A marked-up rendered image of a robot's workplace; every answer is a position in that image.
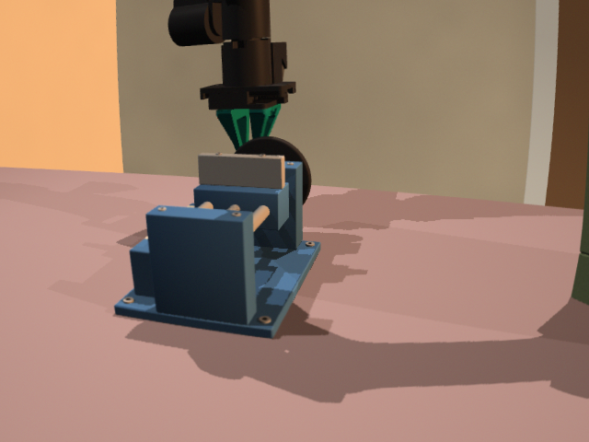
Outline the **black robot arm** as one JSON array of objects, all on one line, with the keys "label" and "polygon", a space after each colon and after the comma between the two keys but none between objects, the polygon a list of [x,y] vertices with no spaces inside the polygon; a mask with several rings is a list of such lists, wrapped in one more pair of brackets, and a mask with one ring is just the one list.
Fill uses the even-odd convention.
[{"label": "black robot arm", "polygon": [[[168,18],[170,38],[178,46],[217,44],[271,37],[270,0],[174,0]],[[221,9],[223,8],[223,15]],[[286,42],[271,42],[272,83],[283,82],[287,69]]]}]

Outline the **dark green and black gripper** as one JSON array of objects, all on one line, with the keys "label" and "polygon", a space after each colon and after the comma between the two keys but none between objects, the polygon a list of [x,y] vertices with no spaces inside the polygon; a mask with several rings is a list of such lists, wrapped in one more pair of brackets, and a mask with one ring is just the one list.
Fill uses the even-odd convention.
[{"label": "dark green and black gripper", "polygon": [[237,48],[237,41],[223,42],[223,47],[225,85],[202,87],[200,94],[208,99],[209,110],[217,110],[237,151],[249,141],[249,118],[252,139],[270,135],[281,109],[277,103],[287,103],[296,86],[294,81],[272,83],[271,38],[246,41],[246,48]]}]

